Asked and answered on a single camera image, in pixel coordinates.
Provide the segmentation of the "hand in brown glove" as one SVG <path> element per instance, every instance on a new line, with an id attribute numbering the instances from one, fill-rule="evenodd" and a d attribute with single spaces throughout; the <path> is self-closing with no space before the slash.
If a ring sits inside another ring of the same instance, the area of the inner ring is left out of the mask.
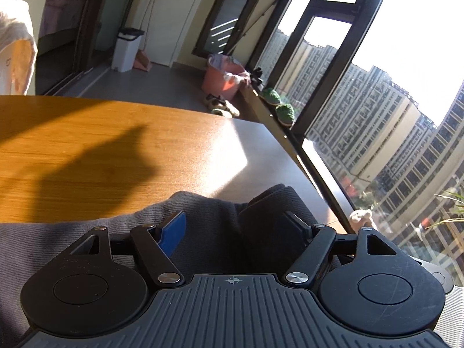
<path id="1" fill-rule="evenodd" d="M 358 233 L 363 227 L 375 228 L 372 211 L 370 209 L 353 211 L 351 215 L 349 215 L 348 221 L 355 233 Z"/>

